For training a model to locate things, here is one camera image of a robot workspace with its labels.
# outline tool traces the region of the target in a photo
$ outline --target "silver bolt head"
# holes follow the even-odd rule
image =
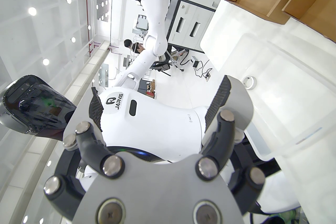
[[[60,179],[56,176],[51,176],[44,184],[43,190],[44,193],[47,195],[52,195],[54,194],[56,191],[58,191],[58,189],[61,186],[61,182]]]
[[[228,122],[234,121],[234,115],[229,110],[222,110],[219,114],[220,114],[220,117],[225,121],[228,121]]]
[[[201,158],[198,162],[198,170],[205,178],[211,179],[218,174],[218,168],[211,158]]]
[[[106,176],[112,177],[117,175],[122,168],[122,160],[116,155],[108,157],[103,164],[103,172]]]
[[[76,136],[75,134],[69,134],[63,139],[63,147],[65,149],[71,148],[76,144]]]
[[[75,132],[77,134],[85,133],[90,128],[90,123],[88,121],[82,121],[76,126]]]
[[[257,185],[265,183],[265,174],[258,167],[252,167],[250,171],[250,178]]]

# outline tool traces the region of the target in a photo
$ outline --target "white table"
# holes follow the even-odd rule
[[[275,156],[310,223],[336,223],[336,44],[222,0],[201,48],[221,74],[257,78],[249,95],[263,142],[246,133],[256,154]]]

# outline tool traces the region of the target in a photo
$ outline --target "round ceiling light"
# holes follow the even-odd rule
[[[31,16],[35,16],[36,15],[36,8],[35,7],[31,7],[28,9],[28,13],[31,15]]]
[[[42,61],[43,65],[47,66],[49,65],[49,59],[45,58],[43,61]]]

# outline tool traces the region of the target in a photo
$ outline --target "humanoid robot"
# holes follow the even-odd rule
[[[242,214],[263,213],[256,200],[265,175],[240,143],[253,116],[240,81],[225,76],[209,108],[173,108],[137,92],[167,49],[169,0],[141,3],[149,22],[145,50],[112,88],[100,96],[89,88],[75,107],[43,80],[25,76],[2,92],[0,123],[63,141],[44,193],[74,224],[243,223]],[[168,120],[151,117],[157,111]],[[85,173],[80,180],[78,168]],[[291,206],[278,202],[268,211]]]

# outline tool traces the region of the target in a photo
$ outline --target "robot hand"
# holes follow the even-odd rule
[[[217,115],[217,130],[199,154],[162,165],[111,152],[99,128],[102,108],[96,91],[85,94],[87,104],[81,107],[89,109],[75,111],[71,121],[81,122],[75,134],[65,136],[55,174],[44,186],[58,212],[73,224],[243,223],[241,215],[255,203],[265,176],[245,165],[234,185],[227,186],[219,175],[234,148],[231,111]],[[97,172],[86,191],[75,179],[81,159]]]

